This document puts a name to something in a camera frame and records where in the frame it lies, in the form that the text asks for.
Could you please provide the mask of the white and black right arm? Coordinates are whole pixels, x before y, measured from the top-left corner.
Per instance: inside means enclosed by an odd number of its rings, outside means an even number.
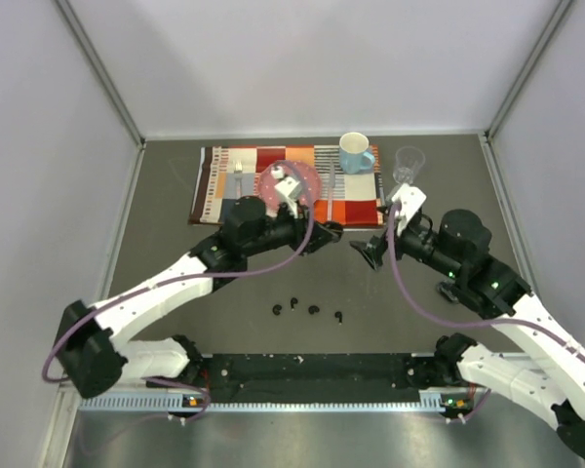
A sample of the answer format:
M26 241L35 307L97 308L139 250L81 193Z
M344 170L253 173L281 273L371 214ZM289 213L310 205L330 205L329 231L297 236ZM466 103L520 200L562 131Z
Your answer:
M546 422L561 441L585 460L585 348L547 311L531 285L489 252L490 231L468 210L444 214L439 228L423 228L417 213L407 227L389 225L368 241L353 241L373 270L385 257L407 255L446 275L457 302L479 321L457 323L457 333L442 337L435 371L446 385L463 380L482 385ZM538 365L533 372L508 362L462 334L468 328L492 327L517 344Z

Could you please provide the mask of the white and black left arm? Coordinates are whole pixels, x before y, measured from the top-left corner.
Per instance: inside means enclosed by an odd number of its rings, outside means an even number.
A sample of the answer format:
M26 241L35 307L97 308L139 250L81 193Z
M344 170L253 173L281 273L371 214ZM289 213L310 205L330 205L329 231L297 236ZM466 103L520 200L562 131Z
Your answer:
M249 276L248 260L282 247L311 254L340 241L341 224L320 222L305 206L282 204L269 216L256 196L233 202L217 231L179 260L132 289L96 304L65 307L53 347L66 378L84 399L120 381L171 378L191 386L201 377L194 344L186 337L137 341L136 335L179 306Z

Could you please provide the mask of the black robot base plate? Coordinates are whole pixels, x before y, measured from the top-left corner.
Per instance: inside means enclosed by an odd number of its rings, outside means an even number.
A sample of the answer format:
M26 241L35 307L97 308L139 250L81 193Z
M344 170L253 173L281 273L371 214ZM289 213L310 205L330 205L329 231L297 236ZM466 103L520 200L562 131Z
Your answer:
M434 356L407 353L214 354L198 376L220 404L405 403L466 385Z

